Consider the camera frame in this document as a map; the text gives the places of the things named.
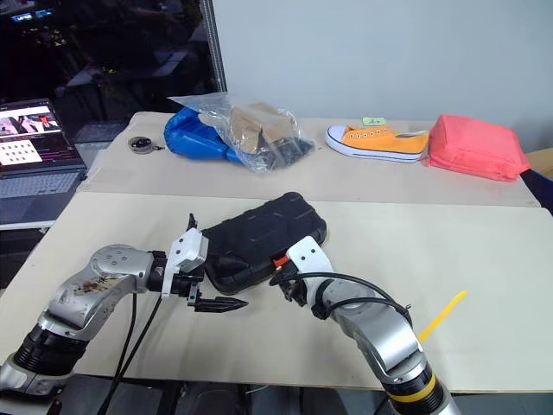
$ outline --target black rugged case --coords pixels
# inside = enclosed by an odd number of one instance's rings
[[[266,279],[275,270],[272,259],[300,239],[311,235],[321,244],[327,223],[290,192],[202,232],[209,239],[206,274],[217,290],[232,295]]]

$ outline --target black cable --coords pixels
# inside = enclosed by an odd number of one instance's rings
[[[140,336],[138,336],[137,342],[135,343],[134,347],[130,351],[129,357],[127,358],[126,362],[124,363],[123,369],[121,369],[121,372],[119,375],[113,380],[111,383],[110,391],[108,392],[107,396],[104,399],[104,402],[102,403],[102,406],[98,410],[98,415],[105,415],[107,413],[107,410],[110,406],[111,398],[113,397],[113,394],[115,393],[116,389],[119,386],[119,383],[124,377],[124,374],[127,372],[127,369],[130,366],[130,363],[132,362],[132,359],[135,357],[135,354],[138,351],[138,348],[140,347],[140,344],[142,343],[143,338],[146,336],[146,333],[148,332],[149,326],[151,325],[152,321],[154,320],[154,317],[156,316],[157,310],[159,309],[160,304],[162,303],[162,296],[160,295],[157,298],[156,305],[154,306],[154,309],[149,314],[148,321],[146,322],[146,325],[144,326],[142,332],[140,333]]]
[[[132,332],[135,329],[135,321],[136,320],[137,320],[137,294],[136,294],[136,292],[133,292],[132,293],[132,315],[130,317],[129,332],[127,333],[127,338],[124,340],[123,351],[121,352],[121,356],[119,357],[118,368],[115,371],[115,374],[113,375],[113,381],[111,382],[112,386],[113,386],[113,382],[115,382],[115,379],[121,373],[121,367],[123,366],[124,357],[127,355],[127,349],[129,348],[129,343],[130,343],[130,338],[132,337]]]
[[[327,315],[330,316],[330,314],[336,310],[338,307],[341,307],[342,305],[348,305],[348,304],[358,304],[358,303],[378,303],[378,304],[385,304],[389,305],[390,307],[393,307],[396,309],[396,311],[401,314],[405,320],[409,323],[409,325],[412,327],[413,322],[411,321],[411,316],[409,314],[409,311],[402,305],[399,305],[395,301],[390,301],[385,298],[376,298],[376,297],[357,297],[357,298],[349,298],[347,300],[342,300],[337,303],[333,303],[328,307],[327,309]]]
[[[382,408],[384,408],[386,402],[388,402],[388,396],[385,395],[384,398],[380,401],[380,404],[378,404],[377,409],[374,411],[372,415],[378,415],[380,411],[382,411]]]
[[[319,284],[315,293],[315,303],[311,307],[311,312],[315,317],[320,318],[321,320],[326,320],[328,319],[328,316],[330,316],[330,313],[327,312],[327,308],[322,301],[322,297],[324,296],[327,287],[333,282],[334,280],[332,278],[325,279]]]
[[[381,303],[381,304],[386,304],[393,307],[399,314],[401,314],[405,318],[405,320],[407,320],[409,325],[413,327],[413,322],[411,320],[409,310],[406,307],[398,304],[390,294],[382,290],[377,285],[370,283],[368,281],[365,281],[364,279],[353,277],[351,275],[339,274],[337,272],[305,272],[303,274],[297,274],[294,272],[285,276],[282,274],[277,274],[273,279],[271,279],[271,281],[269,282],[269,285],[278,285],[286,281],[300,280],[305,278],[317,278],[317,277],[335,278],[335,279],[343,279],[346,281],[351,281],[352,283],[364,285],[365,287],[368,287],[371,290],[376,291],[378,294],[384,297],[384,298],[361,297],[361,298],[350,298],[348,300],[339,301],[338,303],[334,303],[333,305],[330,306],[330,308],[327,310],[325,318],[323,319],[328,318],[328,316],[330,316],[330,313],[334,309],[341,307],[342,305],[355,304],[355,303]]]
[[[365,281],[364,279],[361,279],[361,278],[352,277],[351,275],[346,275],[346,274],[339,274],[336,272],[306,272],[304,274],[287,275],[286,277],[276,275],[276,277],[271,279],[271,281],[269,282],[269,285],[277,285],[277,284],[280,284],[281,282],[290,281],[292,279],[304,279],[304,278],[315,278],[315,277],[344,279],[346,281],[351,281],[352,283],[361,284],[361,285],[364,285],[365,287],[370,288],[373,291],[376,291],[385,299],[389,301],[393,301],[395,303],[391,295],[388,294],[386,291],[382,290],[377,285],[373,283],[369,283],[368,281]]]

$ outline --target pink pouch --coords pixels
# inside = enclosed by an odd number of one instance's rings
[[[435,123],[427,165],[504,182],[530,168],[513,130],[456,115]]]

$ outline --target plastic bag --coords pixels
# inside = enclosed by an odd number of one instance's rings
[[[229,93],[170,99],[199,112],[201,121],[215,128],[240,161],[254,171],[288,167],[315,148],[287,110],[245,101]]]

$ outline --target small round tape measure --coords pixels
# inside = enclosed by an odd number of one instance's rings
[[[129,140],[129,148],[135,154],[149,154],[154,150],[163,150],[163,147],[154,145],[147,137],[133,137]]]

